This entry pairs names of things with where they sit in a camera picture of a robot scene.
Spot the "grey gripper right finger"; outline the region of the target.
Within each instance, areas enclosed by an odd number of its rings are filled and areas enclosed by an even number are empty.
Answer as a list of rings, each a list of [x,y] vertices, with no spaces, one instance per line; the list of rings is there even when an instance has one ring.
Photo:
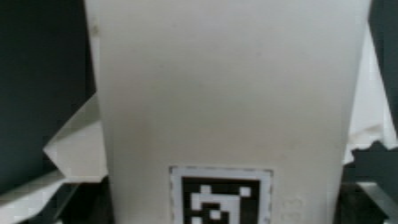
[[[376,182],[344,182],[337,224],[398,224],[398,202]]]

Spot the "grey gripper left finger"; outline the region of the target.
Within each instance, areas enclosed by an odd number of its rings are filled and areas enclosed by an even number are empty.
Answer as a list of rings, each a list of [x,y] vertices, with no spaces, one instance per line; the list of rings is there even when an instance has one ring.
[[[45,208],[24,224],[114,224],[109,179],[100,183],[63,184]]]

